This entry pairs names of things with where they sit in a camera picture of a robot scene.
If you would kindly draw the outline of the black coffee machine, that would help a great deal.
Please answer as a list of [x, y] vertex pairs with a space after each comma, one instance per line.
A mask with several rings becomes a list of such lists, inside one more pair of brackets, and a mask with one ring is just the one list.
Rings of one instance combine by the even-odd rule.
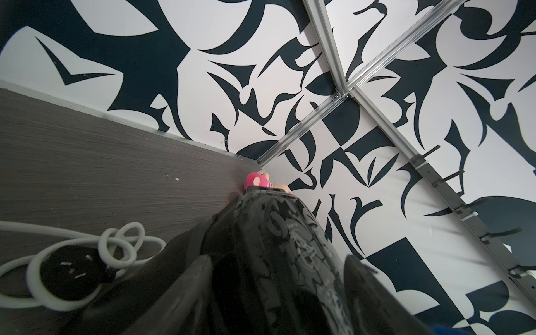
[[213, 264], [209, 334], [355, 334], [340, 258], [302, 201], [267, 189], [170, 240], [61, 333], [124, 334], [201, 255]]

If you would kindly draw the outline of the pink plush doll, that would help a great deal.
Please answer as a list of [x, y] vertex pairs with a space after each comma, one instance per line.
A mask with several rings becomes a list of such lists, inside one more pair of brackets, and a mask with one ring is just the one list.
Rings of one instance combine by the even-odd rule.
[[244, 190], [247, 190], [250, 186], [258, 186], [262, 188], [276, 188], [285, 191], [286, 193], [291, 194], [292, 191], [285, 184], [272, 183], [270, 181], [269, 174], [264, 170], [261, 170], [257, 173], [250, 173], [244, 182]]

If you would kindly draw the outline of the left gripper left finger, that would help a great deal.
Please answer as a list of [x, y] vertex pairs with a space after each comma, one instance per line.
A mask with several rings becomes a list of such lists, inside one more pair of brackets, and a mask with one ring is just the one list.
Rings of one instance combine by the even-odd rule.
[[209, 334], [212, 260], [198, 257], [124, 334]]

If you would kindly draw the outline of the aluminium cage frame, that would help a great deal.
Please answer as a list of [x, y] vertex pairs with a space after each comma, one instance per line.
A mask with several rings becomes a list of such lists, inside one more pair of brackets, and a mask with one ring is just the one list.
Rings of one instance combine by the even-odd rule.
[[412, 43], [421, 39], [425, 34], [431, 31], [449, 15], [453, 14], [462, 4], [463, 1], [441, 1], [434, 6], [428, 13], [420, 18], [413, 26], [400, 35], [378, 56], [371, 60], [364, 68], [349, 79], [345, 78], [345, 73], [341, 65], [339, 51], [336, 47], [334, 35], [329, 27], [329, 15], [323, 1], [305, 1], [308, 16], [314, 24], [318, 35], [322, 51], [324, 52], [329, 65], [329, 71], [334, 78], [336, 93], [330, 96], [324, 103], [316, 108], [312, 113], [307, 115], [304, 120], [284, 135], [275, 145], [271, 146], [260, 158], [257, 163], [265, 168], [274, 159], [280, 156], [286, 149], [300, 139], [304, 134], [310, 131], [318, 122], [324, 119], [328, 114], [335, 111], [348, 97], [352, 97], [359, 103], [362, 103], [369, 114], [373, 117], [379, 117], [379, 124], [386, 121], [387, 118], [380, 113], [375, 107], [372, 107], [368, 97], [360, 91], [360, 87], [366, 84], [373, 75], [383, 69], [392, 60], [396, 58], [404, 49]]

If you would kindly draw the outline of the blue cloth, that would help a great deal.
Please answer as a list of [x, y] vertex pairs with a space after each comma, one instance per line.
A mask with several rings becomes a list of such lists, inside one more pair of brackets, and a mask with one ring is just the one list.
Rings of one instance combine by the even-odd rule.
[[473, 330], [469, 330], [468, 327], [453, 328], [443, 325], [434, 325], [430, 328], [433, 335], [475, 335]]

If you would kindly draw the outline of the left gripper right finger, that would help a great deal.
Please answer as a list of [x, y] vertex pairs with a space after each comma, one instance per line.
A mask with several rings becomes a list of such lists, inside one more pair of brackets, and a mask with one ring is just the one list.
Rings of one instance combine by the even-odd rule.
[[345, 259], [343, 282], [355, 334], [432, 333], [354, 255]]

